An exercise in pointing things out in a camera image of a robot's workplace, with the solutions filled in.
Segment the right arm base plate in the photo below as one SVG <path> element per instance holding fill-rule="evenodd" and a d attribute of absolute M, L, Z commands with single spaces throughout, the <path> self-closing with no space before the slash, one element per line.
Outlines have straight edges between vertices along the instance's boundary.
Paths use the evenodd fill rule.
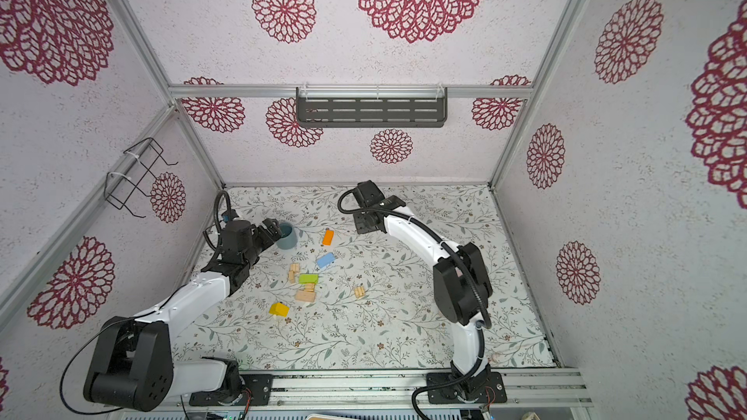
<path fill-rule="evenodd" d="M 505 404 L 508 400 L 503 378 L 497 371 L 485 369 L 477 376 L 441 389 L 433 386 L 451 381 L 451 373 L 432 371 L 426 375 L 430 404 Z"/>

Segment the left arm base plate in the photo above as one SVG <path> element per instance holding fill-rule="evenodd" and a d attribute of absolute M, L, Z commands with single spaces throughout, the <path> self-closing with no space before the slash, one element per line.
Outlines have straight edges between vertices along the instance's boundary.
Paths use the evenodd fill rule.
<path fill-rule="evenodd" d="M 267 406 L 272 394 L 272 374 L 230 373 L 216 391 L 202 391 L 190 396 L 188 406 Z"/>

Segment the lime green wooden block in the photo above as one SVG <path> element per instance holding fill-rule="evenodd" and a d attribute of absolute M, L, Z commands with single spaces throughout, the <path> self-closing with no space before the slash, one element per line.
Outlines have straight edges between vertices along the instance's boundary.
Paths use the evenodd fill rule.
<path fill-rule="evenodd" d="M 319 281 L 319 275 L 318 274 L 301 274 L 299 276 L 299 283 L 300 284 L 317 284 Z"/>

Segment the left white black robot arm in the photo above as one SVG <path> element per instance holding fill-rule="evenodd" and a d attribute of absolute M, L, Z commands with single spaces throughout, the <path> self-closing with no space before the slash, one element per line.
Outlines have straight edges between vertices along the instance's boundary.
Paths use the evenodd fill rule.
<path fill-rule="evenodd" d="M 86 401 L 151 411 L 169 397 L 208 396 L 217 404 L 244 391 L 237 362 L 202 358 L 177 363 L 171 342 L 198 316 L 235 294 L 260 254 L 280 240 L 278 221 L 233 219 L 219 234 L 208 265 L 170 297 L 130 318 L 114 317 L 97 337 L 83 387 Z"/>

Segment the blue wooden block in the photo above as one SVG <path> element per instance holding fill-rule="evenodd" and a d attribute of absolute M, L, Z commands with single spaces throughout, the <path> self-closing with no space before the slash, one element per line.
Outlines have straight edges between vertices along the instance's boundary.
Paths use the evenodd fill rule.
<path fill-rule="evenodd" d="M 328 268 L 331 264 L 334 264 L 336 256 L 334 253 L 327 253 L 316 260 L 316 266 L 320 270 Z"/>

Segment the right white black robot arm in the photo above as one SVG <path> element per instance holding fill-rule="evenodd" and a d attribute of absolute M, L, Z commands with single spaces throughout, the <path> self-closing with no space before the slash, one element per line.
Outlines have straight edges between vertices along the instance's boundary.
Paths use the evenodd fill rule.
<path fill-rule="evenodd" d="M 485 371 L 484 332 L 492 326 L 488 300 L 493 290 L 480 247 L 446 239 L 418 219 L 404 200 L 385 196 L 372 181 L 344 192 L 337 207 L 353 217 L 360 235 L 386 233 L 430 266 L 435 303 L 451 323 L 454 375 L 470 379 Z"/>

